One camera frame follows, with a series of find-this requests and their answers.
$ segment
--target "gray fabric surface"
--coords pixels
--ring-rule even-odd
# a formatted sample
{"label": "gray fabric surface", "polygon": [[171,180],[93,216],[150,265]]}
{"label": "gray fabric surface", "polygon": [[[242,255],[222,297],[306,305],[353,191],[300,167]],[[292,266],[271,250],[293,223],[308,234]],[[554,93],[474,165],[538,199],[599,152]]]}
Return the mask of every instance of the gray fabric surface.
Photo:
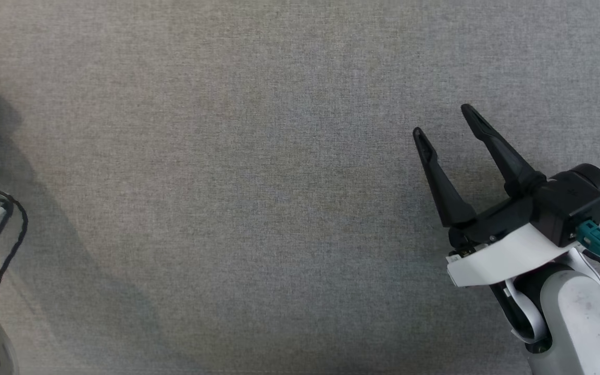
{"label": "gray fabric surface", "polygon": [[1,1],[23,373],[529,373],[411,138],[503,199],[465,102],[544,173],[600,166],[600,2]]}

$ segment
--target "cable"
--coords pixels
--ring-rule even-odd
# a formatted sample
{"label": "cable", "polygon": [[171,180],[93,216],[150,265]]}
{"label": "cable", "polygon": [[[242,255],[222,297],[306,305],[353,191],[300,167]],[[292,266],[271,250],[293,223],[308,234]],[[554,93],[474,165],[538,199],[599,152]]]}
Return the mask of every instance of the cable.
{"label": "cable", "polygon": [[11,216],[14,213],[14,204],[8,199],[0,198],[0,203],[2,203],[2,208],[6,211],[6,214],[0,221],[0,234],[2,234],[6,224],[8,223]]}
{"label": "cable", "polygon": [[4,273],[6,273],[6,270],[9,267],[10,261],[12,261],[15,254],[17,254],[17,250],[20,248],[20,245],[22,244],[22,242],[24,240],[24,235],[27,234],[27,224],[29,223],[29,218],[27,218],[27,212],[24,210],[24,207],[20,204],[20,202],[15,200],[14,197],[10,196],[9,194],[7,194],[5,192],[2,192],[2,190],[0,190],[0,196],[6,198],[7,200],[9,200],[9,202],[14,204],[17,207],[17,209],[19,209],[20,214],[22,215],[22,228],[20,229],[20,234],[17,237],[17,241],[10,249],[9,255],[4,260],[4,262],[2,264],[2,268],[0,269],[0,284],[1,284],[2,278],[4,276]]}

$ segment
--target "gray tablecloth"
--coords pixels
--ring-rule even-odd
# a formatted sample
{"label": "gray tablecloth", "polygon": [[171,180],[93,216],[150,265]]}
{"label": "gray tablecloth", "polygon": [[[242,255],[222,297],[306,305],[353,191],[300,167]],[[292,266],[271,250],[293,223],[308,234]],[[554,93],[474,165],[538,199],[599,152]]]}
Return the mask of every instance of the gray tablecloth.
{"label": "gray tablecloth", "polygon": [[548,175],[600,166],[600,2],[0,1],[23,373],[530,373],[411,138],[503,199],[466,102]]}

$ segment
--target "gray fabric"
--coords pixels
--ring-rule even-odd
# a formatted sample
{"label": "gray fabric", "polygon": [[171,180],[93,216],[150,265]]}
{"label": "gray fabric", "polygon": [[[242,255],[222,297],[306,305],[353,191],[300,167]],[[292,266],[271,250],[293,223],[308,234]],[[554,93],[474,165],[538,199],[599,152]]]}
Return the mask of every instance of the gray fabric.
{"label": "gray fabric", "polygon": [[600,2],[1,1],[23,373],[529,373],[446,275],[411,138],[503,199],[465,102],[544,173],[600,166]]}

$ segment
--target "table surface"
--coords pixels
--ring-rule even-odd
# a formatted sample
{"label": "table surface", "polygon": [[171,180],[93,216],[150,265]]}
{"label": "table surface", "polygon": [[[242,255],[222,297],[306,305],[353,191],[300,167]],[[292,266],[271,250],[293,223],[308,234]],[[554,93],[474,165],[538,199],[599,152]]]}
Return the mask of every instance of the table surface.
{"label": "table surface", "polygon": [[504,199],[462,103],[549,176],[600,166],[600,2],[0,1],[22,373],[529,374],[411,138]]}

